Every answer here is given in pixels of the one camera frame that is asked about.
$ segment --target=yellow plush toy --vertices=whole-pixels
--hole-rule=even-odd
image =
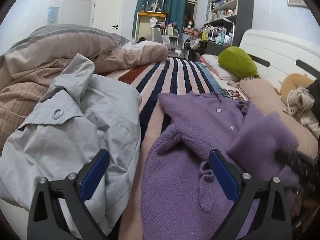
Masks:
[[[291,90],[296,90],[297,88],[303,87],[307,88],[309,85],[313,84],[313,80],[308,78],[305,74],[290,74],[288,75],[281,84],[280,92],[275,89],[278,95],[281,96],[282,102],[287,106],[287,97]]]

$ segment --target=white jacket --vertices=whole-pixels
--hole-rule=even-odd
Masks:
[[[140,151],[141,95],[128,84],[93,74],[94,68],[77,54],[8,138],[0,157],[0,197],[29,210],[41,177],[64,179],[106,149],[110,165],[85,205],[107,235],[130,197]],[[65,201],[60,204],[80,237]]]

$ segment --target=green pillow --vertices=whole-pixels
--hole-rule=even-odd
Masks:
[[[231,46],[219,54],[219,65],[239,78],[258,75],[257,66],[250,56],[241,48]]]

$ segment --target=blue gripper pad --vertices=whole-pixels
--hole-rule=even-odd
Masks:
[[[227,199],[236,203],[240,197],[238,184],[214,150],[209,153],[209,165]]]
[[[88,174],[84,177],[80,185],[80,200],[84,201],[92,198],[102,176],[106,172],[110,163],[109,152],[104,150]]]

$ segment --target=purple sweater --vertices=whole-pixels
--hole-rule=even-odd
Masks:
[[[216,93],[159,94],[172,123],[151,148],[142,179],[141,213],[145,240],[210,239],[229,213],[229,201],[207,163],[219,149],[241,172],[297,188],[298,177],[275,162],[274,153],[298,141],[274,113],[263,116],[250,101]],[[238,237],[247,234],[254,201]]]

